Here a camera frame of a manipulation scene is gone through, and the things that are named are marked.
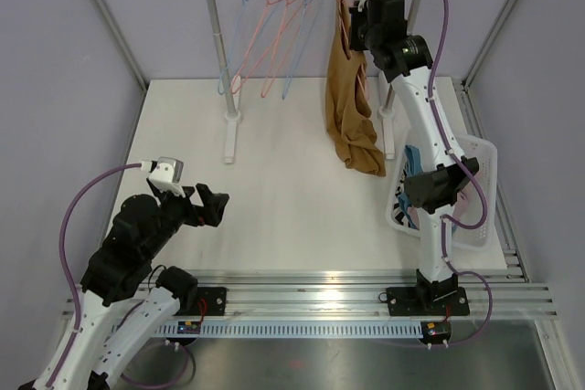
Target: clothes hanger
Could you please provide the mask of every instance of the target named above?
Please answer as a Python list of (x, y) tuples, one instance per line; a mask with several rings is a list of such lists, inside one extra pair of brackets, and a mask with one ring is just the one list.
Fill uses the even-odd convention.
[[(281, 26), (279, 27), (278, 35), (276, 37), (276, 43), (273, 45), (273, 49), (272, 49), (272, 57), (271, 57), (270, 67), (269, 67), (268, 73), (266, 74), (266, 77), (264, 78), (264, 83), (262, 85), (262, 90), (261, 90), (261, 97), (262, 98), (266, 98), (266, 96), (270, 92), (271, 87), (274, 84), (274, 81), (276, 80), (276, 76), (280, 72), (281, 67), (284, 64), (285, 60), (288, 58), (289, 54), (291, 53), (291, 49), (293, 47), (293, 42), (297, 41), (299, 33), (303, 29), (303, 27), (302, 27), (303, 20), (302, 20), (301, 25), (296, 28), (294, 36), (291, 39), (291, 43), (289, 43), (289, 46), (287, 47), (284, 55), (281, 58), (281, 62), (277, 65), (274, 61), (274, 58), (276, 56), (276, 53), (278, 52), (280, 40), (281, 40), (281, 35), (283, 34), (283, 31), (285, 29), (285, 25), (286, 25), (285, 19), (286, 19), (288, 7), (294, 1), (295, 0), (291, 0), (291, 1), (286, 0), (286, 4), (284, 7), (284, 13), (282, 14)], [(306, 9), (307, 6), (308, 6), (307, 0), (303, 0), (303, 15), (304, 15), (304, 9)]]
[[(265, 9), (264, 9), (265, 11), (266, 11), (266, 7), (267, 7), (267, 2), (270, 2), (270, 0), (265, 0)], [(238, 85), (238, 87), (236, 87), (234, 89), (234, 86), (236, 83), (236, 80), (235, 80), (236, 76), (234, 76), (234, 79), (232, 80), (232, 93), (237, 93), (241, 89), (241, 87), (246, 83), (246, 81), (250, 78), (250, 76), (253, 74), (253, 72), (258, 68), (258, 66), (261, 64), (261, 62), (266, 58), (270, 49), (274, 48), (274, 45), (276, 45), (277, 42), (280, 42), (280, 38), (281, 38), (282, 34), (288, 28), (288, 26), (291, 24), (291, 22), (294, 20), (294, 18), (298, 15), (302, 6), (303, 6), (303, 4), (299, 5), (296, 8), (296, 10), (292, 13), (292, 16), (284, 23), (282, 28), (279, 30), (279, 33), (277, 34), (276, 38), (268, 45), (268, 47), (266, 47), (266, 49), (262, 53), (260, 59), (258, 59), (256, 64), (250, 69), (248, 74), (243, 78), (241, 77), (241, 71), (243, 70), (246, 63), (242, 63), (242, 66), (239, 68), (238, 73), (236, 74), (236, 76), (238, 76), (238, 75), (240, 76), (239, 85)], [(249, 55), (250, 55), (250, 51), (248, 50), (247, 54), (245, 56), (245, 60), (248, 59)]]
[(299, 66), (299, 64), (301, 62), (301, 58), (303, 57), (304, 49), (306, 48), (307, 43), (309, 41), (309, 38), (311, 37), (311, 34), (313, 33), (314, 24), (317, 22), (317, 18), (319, 17), (319, 14), (321, 13), (321, 10), (322, 10), (321, 4), (323, 3), (323, 0), (320, 0), (319, 6), (317, 8), (317, 12), (315, 13), (315, 15), (313, 17), (313, 22), (311, 23), (311, 25), (309, 27), (309, 32), (307, 34), (307, 37), (304, 40), (303, 45), (301, 46), (301, 50), (298, 51), (300, 37), (301, 37), (301, 34), (303, 33), (302, 29), (303, 29), (303, 25), (304, 25), (304, 19), (306, 17), (306, 12), (308, 9), (308, 7), (307, 7), (308, 5), (306, 4), (307, 0), (303, 0), (303, 1), (305, 2), (305, 9), (303, 10), (303, 19), (301, 21), (301, 31), (300, 31), (300, 34), (294, 43), (294, 55), (292, 57), (291, 67), (289, 68), (289, 72), (286, 76), (286, 80), (284, 81), (284, 87), (282, 89), (282, 98), (283, 99), (286, 99), (286, 96), (288, 95), (289, 88), (291, 87), (291, 82), (293, 81), (294, 72), (296, 71), (297, 67)]
[[(219, 80), (218, 80), (218, 94), (223, 95), (225, 93), (225, 91), (223, 90), (223, 77), (226, 74), (226, 72), (228, 72), (229, 69), (229, 65), (231, 62), (231, 56), (232, 56), (232, 52), (233, 52), (233, 48), (235, 46), (236, 43), (236, 37), (238, 34), (238, 29), (239, 29), (239, 21), (241, 20), (242, 16), (244, 15), (244, 12), (246, 11), (246, 8), (248, 6), (248, 2), (250, 0), (241, 0), (242, 6), (241, 9), (238, 13), (238, 17), (236, 18), (236, 23), (234, 26), (234, 30), (232, 32), (231, 35), (231, 40), (229, 43), (229, 50), (228, 50), (228, 56), (227, 56), (227, 60), (226, 60), (226, 67), (223, 68), (223, 70), (221, 71), (221, 73), (219, 74)], [(266, 25), (268, 24), (268, 22), (270, 22), (273, 14), (276, 12), (277, 8), (274, 8), (272, 10), (272, 12), (268, 15), (268, 17), (266, 18), (265, 22), (262, 25), (262, 28), (258, 34), (258, 37), (261, 35), (262, 31), (264, 30), (264, 27), (266, 27)]]
[(234, 89), (234, 86), (236, 85), (236, 82), (238, 80), (238, 77), (241, 77), (241, 72), (242, 70), (246, 67), (246, 65), (248, 64), (248, 59), (250, 58), (250, 52), (254, 46), (254, 44), (256, 43), (256, 40), (258, 39), (259, 33), (261, 28), (264, 28), (264, 26), (262, 25), (264, 22), (264, 18), (266, 17), (266, 15), (268, 14), (268, 11), (270, 9), (271, 5), (277, 5), (281, 2), (282, 0), (276, 0), (276, 1), (272, 1), (271, 0), (264, 0), (264, 8), (262, 10), (262, 14), (260, 17), (260, 20), (258, 21), (258, 25), (256, 25), (256, 29), (254, 29), (254, 34), (252, 35), (252, 38), (250, 40), (250, 43), (248, 44), (248, 48), (246, 49), (246, 52), (244, 54), (244, 59), (242, 60), (241, 65), (239, 66), (238, 71), (236, 72), (236, 74), (234, 75), (234, 77), (231, 80), (231, 92), (232, 93), (237, 93), (240, 89), (241, 86), (244, 85), (244, 83), (248, 80), (248, 78), (250, 77), (249, 73), (244, 79), (239, 81), (239, 85), (237, 88)]

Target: blue cloth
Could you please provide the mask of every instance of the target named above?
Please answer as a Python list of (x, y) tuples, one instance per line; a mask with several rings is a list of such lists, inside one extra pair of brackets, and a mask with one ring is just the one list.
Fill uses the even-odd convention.
[[(406, 171), (407, 177), (412, 177), (413, 175), (417, 175), (422, 173), (422, 166), (420, 166), (420, 151), (416, 146), (406, 145), (404, 147), (404, 155), (406, 155), (406, 165), (404, 170)], [(411, 228), (417, 228), (414, 223), (412, 222), (412, 218), (409, 215), (409, 207), (412, 206), (412, 203), (409, 200), (409, 196), (406, 195), (406, 191), (402, 191), (402, 193), (398, 196), (400, 210), (409, 220), (409, 225)]]

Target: cable connector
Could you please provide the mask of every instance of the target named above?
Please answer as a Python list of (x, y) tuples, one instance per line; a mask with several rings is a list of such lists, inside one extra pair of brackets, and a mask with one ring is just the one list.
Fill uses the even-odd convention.
[(151, 173), (156, 168), (156, 162), (152, 160), (141, 160), (140, 170), (145, 173)]

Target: red wire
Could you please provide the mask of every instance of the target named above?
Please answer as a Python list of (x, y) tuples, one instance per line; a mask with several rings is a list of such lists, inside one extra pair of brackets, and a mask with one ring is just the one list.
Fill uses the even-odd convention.
[(445, 315), (445, 320), (443, 320), (443, 321), (448, 321), (449, 318), (451, 317), (451, 306), (450, 305), (447, 305), (446, 311), (447, 312), (446, 312), (446, 315)]
[[(203, 309), (201, 308), (201, 302), (203, 302), (203, 304), (205, 305), (205, 308)], [(199, 329), (201, 329), (203, 319), (205, 319), (205, 314), (207, 314), (207, 302), (205, 301), (205, 299), (199, 299), (197, 305), (199, 306), (199, 310), (201, 311), (201, 320), (199, 320)]]

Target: pink hanger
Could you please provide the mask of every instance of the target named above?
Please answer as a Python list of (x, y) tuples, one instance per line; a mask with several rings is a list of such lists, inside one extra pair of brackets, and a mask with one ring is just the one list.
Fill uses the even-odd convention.
[(301, 25), (299, 25), (294, 33), (294, 37), (292, 38), (291, 43), (289, 44), (288, 48), (286, 49), (286, 52), (282, 56), (281, 62), (278, 64), (278, 66), (276, 66), (276, 63), (274, 62), (274, 58), (276, 57), (276, 54), (277, 54), (278, 49), (279, 49), (279, 45), (281, 43), (281, 35), (284, 33), (284, 30), (288, 26), (288, 23), (285, 23), (284, 20), (286, 18), (286, 14), (288, 12), (289, 5), (292, 5), (296, 1), (297, 0), (291, 0), (291, 1), (286, 0), (286, 4), (284, 5), (284, 12), (282, 13), (281, 25), (278, 29), (278, 34), (276, 36), (275, 43), (273, 44), (270, 67), (268, 69), (268, 72), (266, 73), (266, 77), (264, 78), (264, 83), (262, 85), (261, 97), (263, 97), (263, 98), (266, 98), (266, 96), (270, 92), (270, 90), (272, 88), (272, 84), (274, 84), (274, 81), (276, 80), (276, 76), (278, 75), (282, 65), (284, 64), (284, 61), (288, 58), (289, 54), (291, 53), (291, 49), (293, 48), (293, 42), (298, 37), (299, 31), (301, 30)]
[[(268, 47), (266, 47), (264, 52), (262, 52), (261, 57), (258, 59), (256, 64), (252, 67), (252, 69), (250, 69), (250, 72), (248, 73), (248, 75), (246, 75), (246, 77), (240, 79), (240, 83), (239, 83), (238, 87), (235, 88), (234, 90), (232, 90), (232, 93), (237, 93), (239, 91), (239, 89), (241, 89), (241, 86), (250, 78), (252, 73), (258, 68), (258, 66), (261, 64), (261, 62), (266, 58), (266, 56), (270, 52), (271, 48), (276, 44), (276, 40), (281, 37), (282, 33), (287, 29), (287, 27), (291, 24), (291, 22), (294, 20), (294, 18), (299, 14), (299, 12), (302, 10), (302, 8), (303, 8), (303, 4), (299, 5), (295, 9), (295, 11), (292, 13), (291, 17), (289, 18), (289, 20), (286, 22), (286, 24), (282, 28), (281, 32), (279, 32), (279, 34), (276, 36), (276, 38), (268, 45)], [(284, 60), (285, 60), (285, 58), (283, 58), (281, 60), (279, 68), (282, 65), (282, 63), (284, 62)]]
[(241, 66), (239, 66), (238, 71), (236, 72), (236, 74), (233, 76), (233, 79), (231, 81), (231, 88), (232, 88), (232, 93), (237, 93), (237, 90), (239, 90), (241, 88), (241, 86), (243, 85), (243, 82), (241, 82), (237, 88), (237, 90), (234, 90), (234, 84), (236, 83), (238, 77), (241, 75), (241, 71), (246, 67), (246, 64), (248, 63), (248, 58), (250, 57), (250, 52), (252, 47), (254, 46), (254, 44), (256, 43), (256, 40), (258, 38), (258, 34), (260, 33), (261, 27), (262, 27), (262, 23), (264, 23), (264, 19), (266, 18), (266, 15), (268, 14), (268, 10), (269, 7), (271, 5), (276, 5), (278, 3), (280, 3), (282, 0), (275, 0), (272, 1), (271, 0), (265, 0), (264, 3), (264, 9), (262, 11), (260, 20), (258, 21), (258, 25), (256, 25), (256, 29), (254, 29), (254, 34), (252, 35), (252, 38), (250, 40), (250, 43), (248, 44), (248, 48), (246, 49), (246, 53), (244, 54), (244, 59), (241, 63)]
[[(249, 73), (248, 73), (248, 74), (247, 74), (245, 77), (243, 77), (243, 78), (242, 78), (242, 77), (241, 77), (241, 71), (242, 71), (242, 70), (244, 69), (244, 67), (246, 66), (246, 63), (247, 63), (247, 61), (248, 61), (248, 57), (249, 57), (249, 55), (250, 55), (250, 50), (251, 50), (251, 47), (253, 46), (253, 44), (254, 44), (254, 43), (255, 43), (255, 41), (256, 41), (256, 38), (258, 37), (258, 33), (259, 33), (259, 30), (260, 30), (260, 28), (261, 28), (261, 24), (262, 24), (262, 22), (263, 22), (263, 20), (264, 20), (264, 17), (266, 16), (266, 13), (267, 13), (267, 11), (268, 11), (268, 7), (269, 7), (270, 5), (275, 5), (275, 4), (278, 4), (278, 3), (280, 3), (281, 1), (282, 1), (282, 0), (275, 0), (275, 1), (271, 1), (271, 0), (265, 0), (265, 3), (264, 3), (264, 11), (262, 12), (261, 20), (260, 20), (260, 22), (259, 22), (258, 26), (256, 27), (256, 30), (254, 31), (254, 35), (252, 36), (252, 42), (250, 42), (250, 45), (249, 45), (249, 47), (248, 47), (248, 50), (246, 51), (246, 54), (244, 55), (244, 61), (242, 62), (242, 65), (239, 67), (239, 69), (238, 69), (238, 72), (236, 73), (236, 75), (234, 75), (234, 77), (233, 77), (233, 80), (232, 80), (232, 82), (231, 82), (232, 93), (237, 93), (237, 92), (238, 92), (238, 91), (241, 89), (241, 87), (244, 85), (244, 83), (245, 83), (245, 82), (246, 82), (246, 81), (247, 81), (247, 80), (250, 78), (250, 76), (253, 74), (253, 72), (254, 72), (254, 71), (255, 71), (255, 70), (258, 68), (258, 66), (260, 65), (260, 63), (261, 63), (261, 62), (262, 62), (262, 61), (263, 61), (263, 60), (266, 58), (266, 55), (268, 55), (268, 52), (270, 51), (270, 49), (271, 49), (272, 47), (274, 47), (274, 50), (273, 50), (273, 53), (272, 53), (272, 59), (275, 57), (275, 53), (276, 53), (276, 51), (277, 51), (277, 48), (278, 48), (278, 45), (279, 45), (279, 43), (280, 43), (280, 39), (281, 39), (281, 36), (282, 36), (282, 34), (283, 34), (283, 33), (284, 33), (284, 31), (287, 29), (287, 27), (288, 27), (288, 26), (291, 24), (291, 22), (293, 21), (293, 19), (296, 17), (296, 15), (297, 15), (297, 14), (299, 13), (299, 11), (301, 10), (301, 7), (303, 6), (303, 5), (299, 5), (299, 6), (296, 8), (296, 10), (293, 12), (293, 14), (292, 14), (292, 16), (289, 18), (289, 20), (288, 20), (286, 23), (284, 23), (284, 24), (283, 24), (283, 23), (281, 23), (281, 27), (280, 27), (280, 29), (279, 29), (279, 32), (278, 32), (278, 34), (277, 34), (276, 38), (275, 38), (275, 39), (274, 39), (274, 40), (271, 42), (271, 44), (270, 44), (270, 45), (269, 45), (269, 46), (268, 46), (268, 47), (267, 47), (267, 48), (264, 50), (264, 52), (262, 53), (262, 55), (261, 55), (260, 59), (259, 59), (259, 60), (256, 62), (256, 64), (255, 64), (255, 65), (254, 65), (254, 66), (253, 66), (253, 67), (250, 69), (250, 72), (249, 72)], [(293, 3), (294, 1), (296, 1), (296, 0), (284, 0), (284, 1), (286, 1), (286, 5), (285, 5), (285, 7), (286, 7), (286, 6), (290, 5), (290, 4), (292, 4), (292, 3)], [(278, 69), (280, 69), (280, 67), (281, 67), (281, 66), (282, 66), (282, 64), (284, 63), (284, 60), (285, 60), (285, 59), (286, 59), (286, 57), (288, 56), (288, 52), (289, 52), (289, 51), (290, 51), (290, 49), (289, 49), (289, 50), (287, 50), (286, 54), (284, 55), (283, 59), (281, 60), (281, 63), (279, 64), (279, 67), (277, 68), (277, 72), (278, 72)], [(238, 87), (235, 87), (235, 88), (234, 88), (234, 86), (236, 86), (236, 78), (237, 78), (237, 77), (239, 77), (239, 85), (238, 85)]]

